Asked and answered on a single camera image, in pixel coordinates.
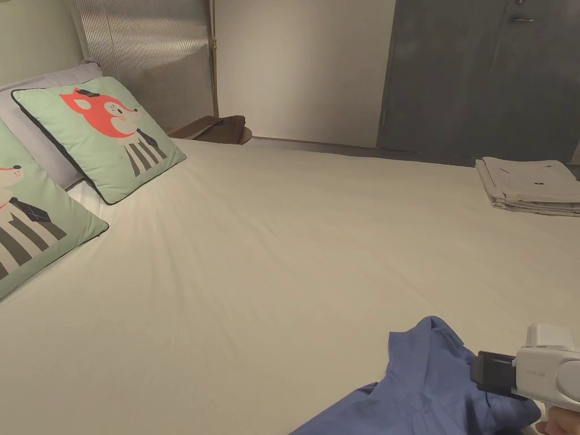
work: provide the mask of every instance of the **folded towel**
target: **folded towel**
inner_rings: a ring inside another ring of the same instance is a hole
[[[580,182],[561,162],[512,162],[484,157],[476,162],[476,168],[496,208],[580,216]]]

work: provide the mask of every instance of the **pillow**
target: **pillow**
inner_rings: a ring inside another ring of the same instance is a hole
[[[50,179],[0,121],[0,299],[107,229]]]
[[[103,70],[93,61],[86,61],[77,68],[45,74],[24,82],[0,88],[0,118],[24,144],[37,163],[62,188],[67,189],[82,178],[73,165],[54,147],[44,134],[22,113],[12,100],[14,89],[50,88],[74,85],[103,76]]]
[[[77,86],[15,90],[12,97],[109,205],[185,160],[112,77]]]

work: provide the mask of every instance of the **blue shirt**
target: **blue shirt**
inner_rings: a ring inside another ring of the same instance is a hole
[[[292,435],[493,435],[537,421],[533,401],[477,390],[474,355],[440,318],[389,336],[385,378],[356,390]]]

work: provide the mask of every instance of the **white pillow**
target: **white pillow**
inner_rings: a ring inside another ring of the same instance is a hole
[[[36,162],[60,187],[67,189],[82,179],[82,175],[61,154],[55,145],[20,110],[12,99],[14,89],[54,88],[75,85],[102,77],[103,70],[92,60],[70,70],[41,75],[0,88],[0,118],[24,144]]]

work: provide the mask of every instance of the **bed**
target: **bed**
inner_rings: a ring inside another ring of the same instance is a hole
[[[580,338],[580,220],[490,207],[477,172],[178,140],[110,229],[0,304],[0,432],[282,435],[380,380],[389,331],[474,351]]]

